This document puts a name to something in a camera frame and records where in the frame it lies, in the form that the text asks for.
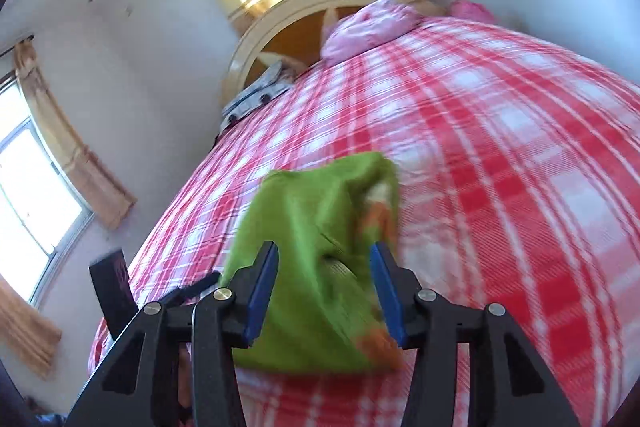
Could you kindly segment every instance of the pink pillow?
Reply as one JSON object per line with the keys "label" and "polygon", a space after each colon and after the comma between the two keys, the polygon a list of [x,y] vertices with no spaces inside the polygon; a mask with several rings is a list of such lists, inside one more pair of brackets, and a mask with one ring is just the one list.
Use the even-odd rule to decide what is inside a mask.
{"label": "pink pillow", "polygon": [[329,35],[320,56],[327,67],[372,50],[413,30],[423,17],[396,0],[378,0],[342,19]]}
{"label": "pink pillow", "polygon": [[483,5],[468,0],[453,1],[449,6],[449,15],[467,21],[495,24],[495,17]]}

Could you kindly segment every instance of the wooden headboard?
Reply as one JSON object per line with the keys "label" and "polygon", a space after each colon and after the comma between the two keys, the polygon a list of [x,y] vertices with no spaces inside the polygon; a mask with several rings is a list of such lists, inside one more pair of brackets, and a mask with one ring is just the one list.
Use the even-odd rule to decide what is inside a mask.
{"label": "wooden headboard", "polygon": [[[242,36],[231,58],[222,86],[222,105],[255,82],[266,67],[258,60],[262,52],[296,58],[312,65],[320,59],[322,20],[327,9],[340,17],[353,14],[377,0],[283,0],[260,17]],[[432,3],[420,3],[424,15],[440,15]]]}

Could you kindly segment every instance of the folded green garment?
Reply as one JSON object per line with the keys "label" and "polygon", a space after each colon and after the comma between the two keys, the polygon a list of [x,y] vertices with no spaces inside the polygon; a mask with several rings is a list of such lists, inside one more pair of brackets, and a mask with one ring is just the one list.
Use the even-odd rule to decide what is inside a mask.
{"label": "folded green garment", "polygon": [[222,283],[251,265],[263,241],[280,251],[260,337],[235,349],[242,367],[357,373],[395,366],[371,282],[369,249],[396,243],[398,179],[379,153],[319,169],[272,171],[242,219]]}

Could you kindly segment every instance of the red and white plaid blanket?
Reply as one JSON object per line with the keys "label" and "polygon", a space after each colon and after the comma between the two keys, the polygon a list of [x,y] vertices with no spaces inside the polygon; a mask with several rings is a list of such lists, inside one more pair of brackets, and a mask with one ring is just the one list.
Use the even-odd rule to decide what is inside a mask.
{"label": "red and white plaid blanket", "polygon": [[[640,88],[555,45],[451,18],[316,66],[241,121],[193,173],[130,266],[138,304],[222,269],[271,169],[377,150],[398,166],[399,254],[450,301],[503,303],[582,425],[640,373]],[[98,330],[89,364],[104,356]],[[394,375],[238,370],[250,426],[397,426]],[[468,365],[456,424],[468,407]]]}

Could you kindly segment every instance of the screw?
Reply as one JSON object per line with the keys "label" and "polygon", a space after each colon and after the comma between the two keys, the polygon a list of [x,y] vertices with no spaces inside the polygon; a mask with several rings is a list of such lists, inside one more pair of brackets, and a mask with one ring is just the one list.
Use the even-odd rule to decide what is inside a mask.
{"label": "screw", "polygon": [[438,294],[433,290],[420,290],[418,292],[418,299],[421,301],[433,302],[438,297]]}
{"label": "screw", "polygon": [[226,301],[231,298],[234,293],[229,288],[218,288],[213,292],[213,298],[216,301]]}
{"label": "screw", "polygon": [[162,304],[159,302],[149,302],[143,310],[147,315],[156,315],[161,309]]}
{"label": "screw", "polygon": [[506,312],[507,310],[504,309],[502,304],[498,304],[497,302],[489,304],[489,313],[496,317],[502,317]]}

